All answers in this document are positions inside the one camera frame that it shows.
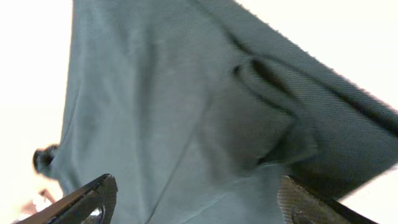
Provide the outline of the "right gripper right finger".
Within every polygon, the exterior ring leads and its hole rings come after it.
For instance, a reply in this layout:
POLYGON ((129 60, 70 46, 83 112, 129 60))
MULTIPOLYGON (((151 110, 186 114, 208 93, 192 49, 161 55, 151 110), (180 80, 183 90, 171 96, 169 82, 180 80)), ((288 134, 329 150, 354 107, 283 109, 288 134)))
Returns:
POLYGON ((277 200, 288 224, 377 224, 287 175, 280 178, 277 200))

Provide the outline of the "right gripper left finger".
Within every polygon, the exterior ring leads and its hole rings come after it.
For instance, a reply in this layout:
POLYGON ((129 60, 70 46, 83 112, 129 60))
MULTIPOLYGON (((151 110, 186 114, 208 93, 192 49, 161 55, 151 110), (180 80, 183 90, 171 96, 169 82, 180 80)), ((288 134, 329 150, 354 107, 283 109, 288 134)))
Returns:
POLYGON ((110 224, 117 192, 115 178, 103 174, 17 224, 110 224))

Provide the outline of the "black polo shirt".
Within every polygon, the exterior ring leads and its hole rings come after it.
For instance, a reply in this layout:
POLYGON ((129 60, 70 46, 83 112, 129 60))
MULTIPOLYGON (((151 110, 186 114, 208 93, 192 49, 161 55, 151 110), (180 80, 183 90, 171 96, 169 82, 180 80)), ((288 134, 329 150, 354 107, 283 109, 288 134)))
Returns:
POLYGON ((279 180, 340 198, 397 162, 397 115, 232 1, 75 1, 64 194, 109 173, 113 223, 282 223, 279 180))

